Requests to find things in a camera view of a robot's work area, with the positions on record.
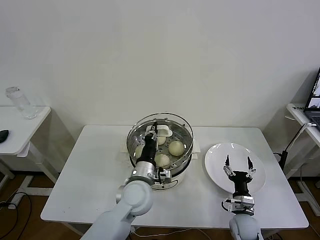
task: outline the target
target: computer mouse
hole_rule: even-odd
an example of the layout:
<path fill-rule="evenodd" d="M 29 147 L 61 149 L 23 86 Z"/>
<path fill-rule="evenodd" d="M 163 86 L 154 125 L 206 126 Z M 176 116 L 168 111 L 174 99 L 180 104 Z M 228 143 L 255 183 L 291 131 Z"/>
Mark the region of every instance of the computer mouse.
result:
<path fill-rule="evenodd" d="M 0 143 L 3 143 L 9 135 L 9 130 L 0 131 Z"/>

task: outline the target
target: laptop screen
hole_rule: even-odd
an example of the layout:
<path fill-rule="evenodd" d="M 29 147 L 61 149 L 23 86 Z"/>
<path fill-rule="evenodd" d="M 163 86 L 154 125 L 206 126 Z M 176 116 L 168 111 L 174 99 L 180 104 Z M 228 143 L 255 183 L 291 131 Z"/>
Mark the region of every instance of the laptop screen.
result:
<path fill-rule="evenodd" d="M 320 110 L 320 68 L 304 110 Z"/>

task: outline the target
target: white table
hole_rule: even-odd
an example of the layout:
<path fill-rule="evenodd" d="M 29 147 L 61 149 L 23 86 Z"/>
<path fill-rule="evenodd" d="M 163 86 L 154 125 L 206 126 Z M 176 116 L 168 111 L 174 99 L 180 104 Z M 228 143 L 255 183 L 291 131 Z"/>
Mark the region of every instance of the white table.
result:
<path fill-rule="evenodd" d="M 51 109 L 48 106 L 38 106 L 36 108 L 37 116 L 34 119 L 26 120 L 15 106 L 0 106 L 0 130 L 9 130 L 8 138 L 0 143 L 0 156 L 17 155 L 18 157 L 24 157 L 29 151 L 33 155 L 30 159 L 55 183 L 59 176 L 57 171 L 30 141 Z M 0 183 L 1 189 L 8 179 L 14 178 L 14 175 L 2 163 L 0 163 L 0 172 L 5 175 Z M 48 196 L 51 192 L 49 188 L 28 187 L 32 178 L 32 176 L 27 176 L 20 186 L 20 190 L 29 195 Z M 15 195 L 12 202 L 18 204 L 21 197 L 21 194 Z"/>
<path fill-rule="evenodd" d="M 83 128 L 41 218 L 45 221 L 92 224 L 116 205 L 118 187 L 133 167 L 122 153 L 130 126 L 87 125 Z M 153 193 L 151 210 L 134 226 L 228 229 L 232 213 L 221 208 L 228 193 L 203 169 L 204 156 L 214 144 L 234 142 L 253 150 L 263 161 L 266 184 L 254 194 L 255 218 L 262 229 L 306 228 L 309 223 L 258 128 L 193 127 L 201 154 L 192 160 L 183 182 Z"/>
<path fill-rule="evenodd" d="M 310 122 L 309 118 L 307 118 L 307 116 L 304 113 L 305 104 L 289 103 L 286 106 L 286 108 L 300 125 Z M 317 151 L 319 151 L 320 131 L 318 130 L 318 128 L 312 126 L 308 127 L 305 131 L 312 138 L 313 144 L 308 144 L 304 146 L 299 151 L 299 153 L 296 154 L 291 159 L 291 161 L 285 165 L 283 172 L 287 179 L 290 178 L 309 158 L 311 158 Z M 320 206 L 311 194 L 311 191 L 309 190 L 308 186 L 304 182 L 300 181 L 298 181 L 297 184 L 302 191 L 302 193 L 296 194 L 297 199 L 300 202 L 308 202 L 314 214 L 320 217 Z"/>

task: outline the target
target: wooden floor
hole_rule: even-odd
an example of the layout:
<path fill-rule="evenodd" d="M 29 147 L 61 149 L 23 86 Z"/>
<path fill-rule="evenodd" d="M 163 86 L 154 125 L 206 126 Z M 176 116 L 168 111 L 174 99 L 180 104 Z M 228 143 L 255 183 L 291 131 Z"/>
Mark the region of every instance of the wooden floor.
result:
<path fill-rule="evenodd" d="M 20 186 L 25 175 L 17 175 L 13 180 L 9 180 L 7 185 L 0 191 L 0 202 L 6 201 L 7 198 Z M 314 197 L 320 203 L 320 189 L 315 187 L 315 182 L 312 180 L 305 181 L 312 191 Z M 298 185 L 294 181 L 289 181 L 293 191 L 299 193 L 300 190 Z M 43 187 L 51 188 L 53 183 L 46 176 L 36 176 L 30 187 Z M 31 196 L 32 201 L 32 212 L 30 220 L 23 231 L 20 240 L 78 240 L 80 236 L 69 230 L 66 226 L 60 223 L 45 222 L 40 219 L 40 213 L 45 206 L 48 197 L 45 196 Z M 301 207 L 306 214 L 309 223 L 320 233 L 320 217 L 316 217 L 312 212 L 310 206 L 306 202 L 300 203 Z M 17 240 L 22 228 L 29 215 L 29 201 L 27 197 L 23 197 L 22 201 L 18 206 L 18 222 L 15 229 L 3 240 Z M 16 220 L 16 211 L 8 210 L 3 208 L 0 210 L 0 238 L 13 226 Z M 155 235 L 155 234 L 166 234 L 181 229 L 167 229 L 167 228 L 147 228 L 143 227 L 136 231 L 139 235 Z M 212 240 L 232 240 L 229 230 L 215 230 L 215 229 L 204 229 L 207 235 Z M 305 229 L 295 230 L 282 230 L 279 232 L 283 240 L 319 240 L 320 237 L 314 232 L 309 226 Z M 188 230 L 184 232 L 174 233 L 167 236 L 153 236 L 153 237 L 138 237 L 134 234 L 131 236 L 132 240 L 205 240 L 208 239 L 203 233 L 198 230 Z"/>

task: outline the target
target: steamer basket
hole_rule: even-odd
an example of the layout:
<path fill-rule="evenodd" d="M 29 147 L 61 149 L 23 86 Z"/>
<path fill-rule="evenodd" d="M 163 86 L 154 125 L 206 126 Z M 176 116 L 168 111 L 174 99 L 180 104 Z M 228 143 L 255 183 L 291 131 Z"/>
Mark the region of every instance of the steamer basket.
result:
<path fill-rule="evenodd" d="M 158 146 L 157 154 L 165 154 L 170 159 L 168 170 L 171 171 L 172 177 L 182 173 L 190 163 L 191 153 L 193 150 L 194 134 L 189 123 L 182 117 L 173 113 L 156 113 L 149 115 L 138 121 L 130 130 L 127 139 L 126 147 L 130 155 L 132 165 L 136 166 L 136 148 L 139 145 L 144 145 L 144 136 L 147 126 L 152 126 L 154 122 L 158 125 L 167 125 L 172 131 L 172 136 L 167 137 L 164 144 Z M 173 156 L 169 153 L 169 145 L 173 141 L 180 141 L 184 145 L 183 154 Z"/>

